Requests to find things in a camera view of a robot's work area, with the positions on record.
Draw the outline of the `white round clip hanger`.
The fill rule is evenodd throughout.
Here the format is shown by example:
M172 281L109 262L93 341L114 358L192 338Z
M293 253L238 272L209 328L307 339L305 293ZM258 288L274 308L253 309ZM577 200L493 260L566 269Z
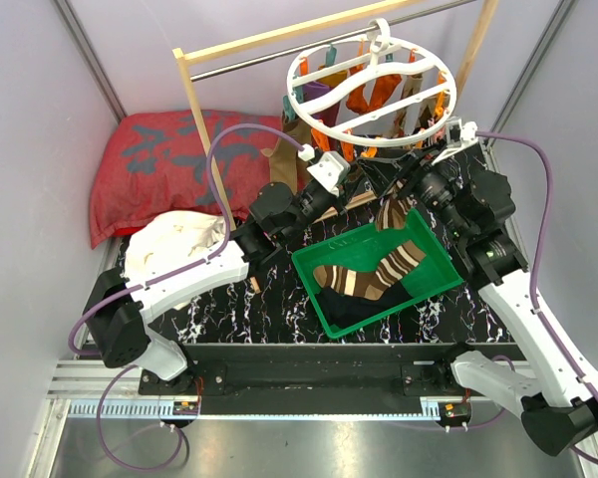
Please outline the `white round clip hanger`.
M314 132L349 144L375 148L418 144L435 135L454 110L457 87L447 65L431 51L392 35L387 20L370 22L366 34L336 41L357 45L356 56L314 71L303 66L325 46L304 50L286 76L287 99ZM427 100L435 102L434 123L420 132L367 137L363 132Z

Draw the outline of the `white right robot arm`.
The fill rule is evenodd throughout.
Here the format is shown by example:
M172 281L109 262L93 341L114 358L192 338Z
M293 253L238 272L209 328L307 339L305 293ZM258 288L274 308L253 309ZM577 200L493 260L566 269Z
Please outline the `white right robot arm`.
M502 319L534 373L526 377L457 345L435 362L436 389L451 395L465 388L489 398L518 417L550 456L598 432L598 371L539 296L527 260L505 230L515 211L507 178L480 168L457 186L424 152L358 164L375 193L412 196L446 228L454 268Z

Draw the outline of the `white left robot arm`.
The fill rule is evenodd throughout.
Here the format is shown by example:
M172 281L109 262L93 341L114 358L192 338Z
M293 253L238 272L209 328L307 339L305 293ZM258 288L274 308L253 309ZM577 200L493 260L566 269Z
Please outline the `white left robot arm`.
M245 222L206 256L172 271L150 273L135 285L118 268L101 273L83 312L95 342L92 356L107 368L139 366L172 393L188 392L195 381L191 359L150 323L188 299L263 270L329 209L343 211L362 180L360 168L353 166L333 189L317 179L297 193L284 183L268 183L251 203Z

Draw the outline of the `argyle brown hanging sock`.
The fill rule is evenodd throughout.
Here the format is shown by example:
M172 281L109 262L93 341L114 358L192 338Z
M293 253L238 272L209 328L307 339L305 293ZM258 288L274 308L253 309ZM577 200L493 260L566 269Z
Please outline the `argyle brown hanging sock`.
M417 95L421 91L422 83L422 74L408 76L402 87L400 99L404 100ZM447 103L447 94L439 93L433 97L427 97L417 104L411 104L397 110L393 123L388 130L388 138L407 135L406 122L408 116L416 119L413 134L434 125L443 116Z

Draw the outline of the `olive brown hanging sock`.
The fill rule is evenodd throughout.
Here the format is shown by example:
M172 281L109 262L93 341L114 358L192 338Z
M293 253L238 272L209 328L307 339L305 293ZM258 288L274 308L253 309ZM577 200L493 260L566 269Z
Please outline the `olive brown hanging sock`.
M283 120L282 130L300 144L310 144L310 127L301 119ZM297 149L285 139L279 138L276 145L261 152L268 158L271 182L286 184L292 193L298 192L310 180L307 163L297 156Z

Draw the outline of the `orange hanging sock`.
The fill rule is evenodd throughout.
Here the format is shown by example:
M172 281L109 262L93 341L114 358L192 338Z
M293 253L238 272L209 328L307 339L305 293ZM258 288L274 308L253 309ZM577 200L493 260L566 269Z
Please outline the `orange hanging sock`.
M364 85L354 89L346 100L347 109L357 115L380 109L392 96L401 80L401 75L385 75L376 78L368 100L365 97Z

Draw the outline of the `purple hanging sock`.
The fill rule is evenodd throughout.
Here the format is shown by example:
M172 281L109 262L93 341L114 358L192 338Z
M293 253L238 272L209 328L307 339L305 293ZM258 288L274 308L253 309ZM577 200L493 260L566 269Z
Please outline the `purple hanging sock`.
M302 90L304 102L309 102L326 95L331 91L331 88L323 83L313 81L303 85ZM316 120L321 120L324 124L327 124L328 126L332 126L337 119L338 112L339 105L334 104L327 109L314 113L313 117Z

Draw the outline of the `green plastic tray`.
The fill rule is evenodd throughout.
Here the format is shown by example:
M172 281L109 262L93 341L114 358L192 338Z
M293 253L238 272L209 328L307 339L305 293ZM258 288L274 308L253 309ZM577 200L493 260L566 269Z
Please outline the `green plastic tray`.
M313 270L321 265L340 265L356 271L374 270L384 256L408 240L412 240L426 253L422 264L402 280L408 294L401 296L401 301L393 307L386 308L347 328L332 324L324 316L321 304L317 300L320 287L313 277ZM401 230L389 229L378 232L376 226L369 223L295 251L292 254L292 262L325 334L333 340L347 336L433 296L443 294L463 283L463 278L451 263L444 245L416 209L409 212L406 227Z

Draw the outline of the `black sock in tray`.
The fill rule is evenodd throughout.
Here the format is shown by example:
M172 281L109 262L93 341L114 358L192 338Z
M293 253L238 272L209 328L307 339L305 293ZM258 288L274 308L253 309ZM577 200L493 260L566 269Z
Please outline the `black sock in tray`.
M326 322L339 329L353 327L412 298L400 282L386 290L378 300L338 294L331 288L325 288L316 295Z

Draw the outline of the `metal hanging rod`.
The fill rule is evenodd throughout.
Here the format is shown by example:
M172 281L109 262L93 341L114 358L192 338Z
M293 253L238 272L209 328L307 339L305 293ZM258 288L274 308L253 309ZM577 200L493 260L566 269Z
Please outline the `metal hanging rod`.
M396 18L393 20L390 20L388 22L390 27L399 25L399 24L403 24L406 22L410 22L413 20L417 20L420 18L425 18L440 12L444 12L447 10L451 10L463 5L467 5L470 3L473 3L474 0L459 0L459 1L452 1L452 2L448 2L446 4L443 4L441 6L436 6L433 8L429 8L414 14L410 14L410 15L405 15L402 16L400 18ZM299 46L295 46L293 48L289 48L289 49L285 49L285 50L280 50L274 53L270 53L267 55L263 55L260 57L256 57L253 59L249 59L247 61L242 61L242 62L238 62L238 63L234 63L228 66L224 66L222 68L218 68L218 69L214 69L214 70L210 70L207 72L203 72L203 73L199 73L196 75L193 75L190 77L190 79L193 82L196 81L202 81L202 80L206 80L206 79L210 79L210 78L214 78L214 77L218 77L224 74L228 74L231 73L233 71L239 71L239 70L243 70L246 68L250 68L256 65L260 65L260 64L264 64L264 63L268 63L271 62L273 60L279 59L279 58L283 58L283 57L287 57L290 55L296 55L299 54L300 52L304 51L304 50L308 50L308 49L312 49L312 48L316 48L316 47L322 47L322 46L330 46L330 45L334 45L336 42L342 42L344 40L348 40L348 39L352 39L353 37L359 36L359 35L363 35L363 34L367 34L370 33L374 30L377 30L377 27L365 27L362 29L358 29L358 30L354 30L354 31L350 31L350 32L346 32L345 34L340 34L340 35L335 35L333 37L330 38L326 38L326 39L322 39L320 41L317 42L312 42L312 43L308 43L308 44L303 44L303 45L299 45Z

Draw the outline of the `white crumpled cloth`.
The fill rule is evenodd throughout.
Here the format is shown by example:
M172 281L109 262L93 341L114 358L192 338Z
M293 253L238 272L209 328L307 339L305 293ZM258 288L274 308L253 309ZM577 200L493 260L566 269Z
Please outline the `white crumpled cloth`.
M170 211L131 237L124 272L132 286L143 286L132 299L143 305L144 319L246 277L240 249L225 233L221 216Z

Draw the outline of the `red patterned pillow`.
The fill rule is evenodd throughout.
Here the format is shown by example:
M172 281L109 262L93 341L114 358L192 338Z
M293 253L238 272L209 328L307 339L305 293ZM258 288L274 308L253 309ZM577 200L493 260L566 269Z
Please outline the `red patterned pillow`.
M258 191L269 180L265 151L277 143L271 116L206 110L211 137L233 125L214 152L231 214L243 220ZM207 183L206 153L191 112L135 114L125 118L109 139L96 174L89 204L90 242L133 234L170 210L217 215L218 204Z

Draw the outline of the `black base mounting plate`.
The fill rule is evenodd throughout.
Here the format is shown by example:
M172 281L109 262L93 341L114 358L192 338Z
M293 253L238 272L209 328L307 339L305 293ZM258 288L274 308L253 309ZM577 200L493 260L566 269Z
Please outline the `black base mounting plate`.
M201 394L217 418L431 419L435 397L458 397L443 360L478 351L521 360L514 345L190 345L191 371L166 383L141 375L142 395Z

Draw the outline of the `wooden drying rack frame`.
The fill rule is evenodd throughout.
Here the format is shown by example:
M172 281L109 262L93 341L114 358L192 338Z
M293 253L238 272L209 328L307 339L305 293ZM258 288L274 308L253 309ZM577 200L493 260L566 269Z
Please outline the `wooden drying rack frame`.
M412 5L417 5L425 1L378 1L372 4L359 6L356 8L344 10L337 13L331 13L315 19L305 20L289 26L279 27L262 33L249 35L240 39L230 40L217 45L208 46L196 51L185 53L181 48L175 48L172 53L175 57L180 77L184 85L188 99L190 111L193 116L194 124L198 129L198 135L201 144L207 154L207 160L210 165L206 167L206 172L210 174L208 184L213 197L220 206L222 215L226 221L225 240L229 239L230 232L236 229L232 213L230 212L229 201L225 192L224 184L221 179L219 169L216 164L214 153L208 134L201 106L195 90L195 82L190 77L190 69L195 65L200 65L211 60L227 57L230 55L247 52L253 49L261 48L266 45L276 44L287 39L292 39L314 32L320 32L326 29L346 25L354 21L360 21L369 18L379 17L381 14L403 9ZM496 11L498 1L483 1L476 26L474 26L468 45L461 60L456 82L456 100L459 98L465 82L471 71L472 64L475 61L477 53L487 33L491 18Z

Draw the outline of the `aluminium rail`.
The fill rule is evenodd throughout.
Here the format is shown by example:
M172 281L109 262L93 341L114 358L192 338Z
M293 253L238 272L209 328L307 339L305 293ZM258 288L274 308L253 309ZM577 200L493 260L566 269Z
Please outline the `aluminium rail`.
M111 369L96 360L60 360L47 397L68 404L73 418L186 420L200 412L196 394L141 395L149 381L140 368Z

